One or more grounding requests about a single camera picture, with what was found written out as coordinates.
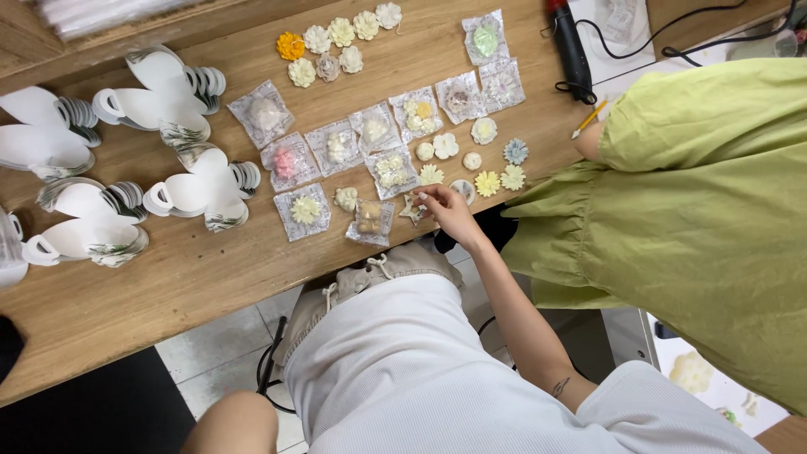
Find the hand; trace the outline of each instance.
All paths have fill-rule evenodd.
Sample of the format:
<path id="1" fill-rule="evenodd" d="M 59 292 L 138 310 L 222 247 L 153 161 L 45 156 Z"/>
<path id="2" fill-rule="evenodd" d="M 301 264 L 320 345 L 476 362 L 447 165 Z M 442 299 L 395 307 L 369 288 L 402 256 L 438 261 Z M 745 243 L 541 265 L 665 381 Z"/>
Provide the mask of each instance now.
<path id="1" fill-rule="evenodd" d="M 415 199 L 415 205 L 426 205 L 423 217 L 434 215 L 440 227 L 466 250 L 490 241 L 470 214 L 465 197 L 459 192 L 441 184 L 418 187 L 413 192 L 419 196 Z"/>

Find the person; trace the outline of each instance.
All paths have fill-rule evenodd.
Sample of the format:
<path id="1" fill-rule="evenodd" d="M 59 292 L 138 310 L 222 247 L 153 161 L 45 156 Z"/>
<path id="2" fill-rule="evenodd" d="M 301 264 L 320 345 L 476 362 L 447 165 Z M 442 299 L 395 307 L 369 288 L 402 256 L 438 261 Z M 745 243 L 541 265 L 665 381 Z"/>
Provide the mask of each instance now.
<path id="1" fill-rule="evenodd" d="M 504 261 L 537 307 L 644 309 L 807 415 L 806 86 L 804 58 L 645 74 L 511 200 Z"/>
<path id="2" fill-rule="evenodd" d="M 445 256 L 397 246 L 301 294 L 274 353 L 309 452 L 766 452 L 649 364 L 622 364 L 599 386 L 582 377 L 465 198 L 416 193 L 470 252 L 518 372 L 482 348 Z M 184 451 L 274 452 L 277 432 L 264 397 L 234 393 Z"/>

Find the wooden table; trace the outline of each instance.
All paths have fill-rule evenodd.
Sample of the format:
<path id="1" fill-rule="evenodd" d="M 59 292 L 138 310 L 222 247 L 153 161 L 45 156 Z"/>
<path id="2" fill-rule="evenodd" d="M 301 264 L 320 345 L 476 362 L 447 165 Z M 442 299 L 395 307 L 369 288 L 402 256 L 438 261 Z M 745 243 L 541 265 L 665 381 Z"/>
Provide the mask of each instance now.
<path id="1" fill-rule="evenodd" d="M 337 16 L 353 18 L 374 8 L 375 2 L 343 0 L 179 51 L 187 65 L 213 66 L 227 76 L 222 109 L 208 117 L 213 131 L 210 142 L 230 159 L 260 162 L 258 150 L 224 104 L 266 79 L 277 85 L 297 117 L 290 132 L 306 133 L 390 96 L 471 71 L 474 66 L 466 55 L 460 21 L 503 7 L 508 45 L 518 57 L 527 100 L 491 115 L 499 136 L 484 147 L 470 137 L 472 122 L 454 126 L 441 112 L 446 123 L 443 132 L 457 136 L 460 154 L 430 163 L 445 172 L 446 183 L 473 180 L 478 172 L 465 170 L 462 156 L 475 151 L 483 155 L 482 170 L 498 173 L 506 165 L 502 148 L 513 137 L 529 146 L 524 169 L 531 179 L 577 158 L 570 134 L 590 109 L 553 87 L 562 74 L 553 42 L 539 35 L 546 26 L 542 2 L 411 0 L 399 4 L 404 14 L 401 36 L 382 29 L 370 42 L 354 41 L 364 54 L 361 73 L 342 74 L 329 84 L 317 79 L 307 89 L 294 87 L 287 77 L 288 61 L 274 50 L 278 36 L 286 30 L 302 34 L 315 23 L 327 27 Z M 315 56 L 307 53 L 305 57 Z M 92 99 L 105 87 L 140 84 L 121 69 L 68 86 L 59 94 Z M 105 185 L 130 180 L 148 189 L 185 171 L 156 132 L 104 123 L 97 130 L 104 142 L 94 149 L 98 160 L 84 176 Z M 418 143 L 409 144 L 412 152 Z M 415 163 L 420 169 L 421 163 Z M 355 186 L 360 195 L 377 198 L 373 179 L 363 166 L 336 174 L 323 185 L 329 195 L 338 187 Z M 0 168 L 0 204 L 23 216 L 27 236 L 68 218 L 36 206 L 42 186 L 30 172 Z M 22 283 L 0 292 L 0 313 L 10 317 L 27 338 L 19 362 L 0 385 L 0 406 L 378 252 L 345 239 L 353 217 L 339 209 L 332 210 L 327 233 L 289 243 L 273 195 L 269 174 L 263 171 L 257 195 L 247 201 L 248 222 L 218 234 L 205 229 L 202 217 L 151 216 L 142 224 L 151 244 L 120 269 L 89 260 L 31 267 Z M 515 195 L 503 189 L 488 199 L 477 197 L 471 208 L 478 212 Z M 403 208 L 402 196 L 392 201 Z M 400 244 L 432 229 L 431 222 L 414 229 L 408 218 L 396 217 L 391 243 Z"/>

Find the tiled floor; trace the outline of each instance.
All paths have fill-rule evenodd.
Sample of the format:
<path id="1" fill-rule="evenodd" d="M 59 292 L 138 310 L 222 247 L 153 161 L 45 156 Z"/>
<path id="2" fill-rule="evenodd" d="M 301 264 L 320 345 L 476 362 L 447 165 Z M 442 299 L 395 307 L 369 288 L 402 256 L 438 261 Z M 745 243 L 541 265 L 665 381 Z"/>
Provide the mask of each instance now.
<path id="1" fill-rule="evenodd" d="M 462 307 L 471 325 L 478 329 L 493 312 L 474 261 L 460 246 L 446 257 L 462 273 L 466 284 Z M 293 288 L 157 344 L 157 351 L 197 419 L 227 393 L 235 389 L 257 389 L 257 362 L 271 343 L 270 333 L 277 329 L 278 319 L 283 315 L 291 316 L 300 290 L 300 287 Z M 495 358 L 512 364 L 495 323 L 483 332 L 482 344 Z M 271 393 L 281 405 L 292 406 L 288 389 L 278 386 L 272 388 Z M 306 452 L 308 445 L 303 439 L 299 419 L 283 412 L 278 412 L 278 419 L 278 452 Z"/>

